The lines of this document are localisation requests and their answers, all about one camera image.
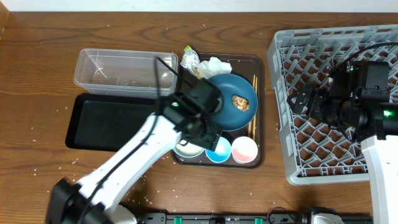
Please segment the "dark blue plate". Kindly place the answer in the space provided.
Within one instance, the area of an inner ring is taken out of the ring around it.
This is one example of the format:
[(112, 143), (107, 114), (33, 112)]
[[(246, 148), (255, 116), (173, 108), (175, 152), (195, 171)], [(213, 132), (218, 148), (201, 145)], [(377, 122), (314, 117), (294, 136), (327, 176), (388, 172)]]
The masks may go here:
[(253, 86), (243, 77), (219, 74), (208, 79), (222, 93), (223, 108), (213, 118), (223, 131), (236, 131), (254, 119), (258, 100)]

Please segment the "blue cup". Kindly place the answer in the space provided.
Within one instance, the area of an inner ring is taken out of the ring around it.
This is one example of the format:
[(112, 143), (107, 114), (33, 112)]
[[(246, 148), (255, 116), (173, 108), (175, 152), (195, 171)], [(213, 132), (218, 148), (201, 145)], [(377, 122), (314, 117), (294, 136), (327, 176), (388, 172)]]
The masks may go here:
[(231, 144), (223, 137), (220, 137), (214, 151), (205, 151), (207, 158), (214, 163), (222, 163), (229, 159), (231, 155)]

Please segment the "brown food scrap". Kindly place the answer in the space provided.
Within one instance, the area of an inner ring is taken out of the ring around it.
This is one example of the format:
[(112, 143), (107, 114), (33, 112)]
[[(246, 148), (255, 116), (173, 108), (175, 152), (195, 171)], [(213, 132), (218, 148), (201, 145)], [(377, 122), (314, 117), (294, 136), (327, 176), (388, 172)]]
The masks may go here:
[(233, 106), (239, 109), (240, 111), (247, 111), (250, 108), (249, 101), (238, 95), (233, 95), (232, 97)]

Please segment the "pink cup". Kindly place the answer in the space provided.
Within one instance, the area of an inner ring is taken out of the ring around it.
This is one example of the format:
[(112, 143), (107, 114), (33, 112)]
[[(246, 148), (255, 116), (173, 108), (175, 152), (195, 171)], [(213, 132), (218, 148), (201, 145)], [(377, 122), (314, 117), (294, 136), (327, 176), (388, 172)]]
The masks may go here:
[(246, 136), (236, 138), (231, 145), (231, 149), (232, 157), (238, 164), (252, 162), (258, 155), (256, 142)]

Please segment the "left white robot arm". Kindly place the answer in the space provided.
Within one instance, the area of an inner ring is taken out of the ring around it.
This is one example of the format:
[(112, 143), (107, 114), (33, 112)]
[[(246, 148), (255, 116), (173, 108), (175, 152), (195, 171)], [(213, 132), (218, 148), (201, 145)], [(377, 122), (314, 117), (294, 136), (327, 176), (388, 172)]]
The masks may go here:
[(119, 203), (149, 167), (173, 149), (182, 132), (151, 114), (142, 128), (108, 161), (76, 184), (66, 179), (51, 191), (46, 223), (137, 223)]

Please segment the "foil snack wrapper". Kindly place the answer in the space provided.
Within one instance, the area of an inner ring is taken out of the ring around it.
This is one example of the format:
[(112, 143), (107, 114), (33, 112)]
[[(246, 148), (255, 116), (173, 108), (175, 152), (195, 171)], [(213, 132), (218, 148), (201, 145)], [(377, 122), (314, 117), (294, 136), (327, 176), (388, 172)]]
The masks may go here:
[(198, 64), (200, 64), (200, 58), (198, 54), (189, 45), (187, 45), (184, 48), (184, 55), (182, 57), (180, 65), (183, 68), (186, 68), (195, 77), (201, 78), (201, 75), (197, 72), (195, 68)]

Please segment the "white napkin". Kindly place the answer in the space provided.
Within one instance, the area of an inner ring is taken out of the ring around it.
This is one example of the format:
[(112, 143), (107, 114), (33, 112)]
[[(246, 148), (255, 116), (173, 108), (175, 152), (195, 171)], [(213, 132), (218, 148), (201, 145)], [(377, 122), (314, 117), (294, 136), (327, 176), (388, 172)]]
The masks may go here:
[(194, 67), (195, 75), (198, 78), (209, 79), (215, 75), (231, 73), (232, 66), (230, 63), (222, 62), (217, 57), (211, 57), (204, 60)]

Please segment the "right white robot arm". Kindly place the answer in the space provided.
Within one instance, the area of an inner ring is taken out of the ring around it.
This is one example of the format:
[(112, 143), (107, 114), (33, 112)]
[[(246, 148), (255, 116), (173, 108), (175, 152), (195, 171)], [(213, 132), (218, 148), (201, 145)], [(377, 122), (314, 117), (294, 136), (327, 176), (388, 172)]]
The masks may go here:
[(336, 94), (305, 86), (287, 98), (294, 113), (344, 131), (354, 128), (368, 167), (375, 223), (396, 223), (397, 218), (397, 104), (386, 96), (366, 96), (361, 88)]

